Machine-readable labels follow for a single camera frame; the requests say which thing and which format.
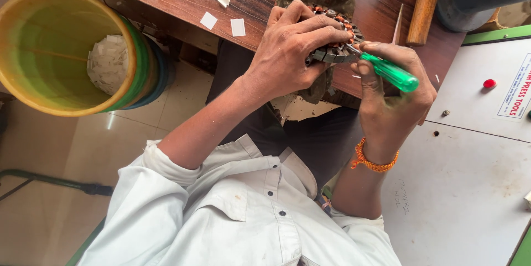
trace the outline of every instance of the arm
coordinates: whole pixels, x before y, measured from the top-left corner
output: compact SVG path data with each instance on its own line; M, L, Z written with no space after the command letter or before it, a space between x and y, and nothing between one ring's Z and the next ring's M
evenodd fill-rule
M196 169L248 114L267 101L308 88L329 66L304 59L317 47L352 38L332 18L314 16L301 1L273 7L249 70L158 145L177 165Z
M362 77L360 122L366 138L363 154L370 162L386 165L427 113L437 93L414 50L379 42L363 42L360 49L395 62L419 80L414 92L385 97L382 78L370 62L360 60L351 66ZM354 169L343 169L334 189L334 208L347 215L378 218L382 214L380 190L384 178L385 173L377 173L361 163Z

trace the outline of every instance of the man's right hand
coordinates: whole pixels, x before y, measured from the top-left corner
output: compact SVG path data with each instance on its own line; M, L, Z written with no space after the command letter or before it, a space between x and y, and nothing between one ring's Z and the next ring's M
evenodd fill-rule
M333 18L315 14L300 0L287 9L273 7L262 41L249 70L241 77L245 94L262 104L308 88L330 64L314 61L306 66L310 52L331 42L345 42L352 34Z
M382 78L374 66L360 60L351 68L362 77L360 122L365 134L363 153L368 161L386 165L393 161L404 140L424 117L437 96L417 53L411 49L380 42L363 42L361 51L394 62L415 75L418 88L400 96L385 97Z

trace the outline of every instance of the orange thread bracelet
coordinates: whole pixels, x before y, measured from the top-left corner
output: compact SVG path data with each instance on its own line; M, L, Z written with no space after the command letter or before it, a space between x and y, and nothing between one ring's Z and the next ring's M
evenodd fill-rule
M358 163L363 163L369 169L372 169L373 171L377 171L378 173L383 173L385 171L390 170L395 165L397 158L398 158L398 152L400 151L397 151L397 154L395 155L395 158L393 159L393 161L391 161L391 163L389 163L388 165L381 166L381 165L372 163L370 161L367 161L367 158L365 158L365 154L363 154L364 143L365 143L365 138L362 138L362 141L356 146L356 154L358 156L358 159L350 162L352 164L352 166L350 167L351 169L355 168L358 165Z

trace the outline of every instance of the wooden handle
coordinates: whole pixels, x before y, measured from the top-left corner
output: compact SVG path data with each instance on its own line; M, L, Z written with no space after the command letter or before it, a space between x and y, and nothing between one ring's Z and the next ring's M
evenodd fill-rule
M437 4L437 0L417 0L409 26L407 46L424 46L426 44L435 4Z

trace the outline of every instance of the yellow bucket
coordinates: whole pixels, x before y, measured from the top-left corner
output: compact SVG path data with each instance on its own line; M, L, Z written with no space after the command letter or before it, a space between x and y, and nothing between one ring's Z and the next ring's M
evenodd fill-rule
M127 76L112 97L87 75L94 43L123 35ZM106 110L127 93L136 49L124 22L98 0L10 0L0 8L0 81L18 99L44 113L78 117Z

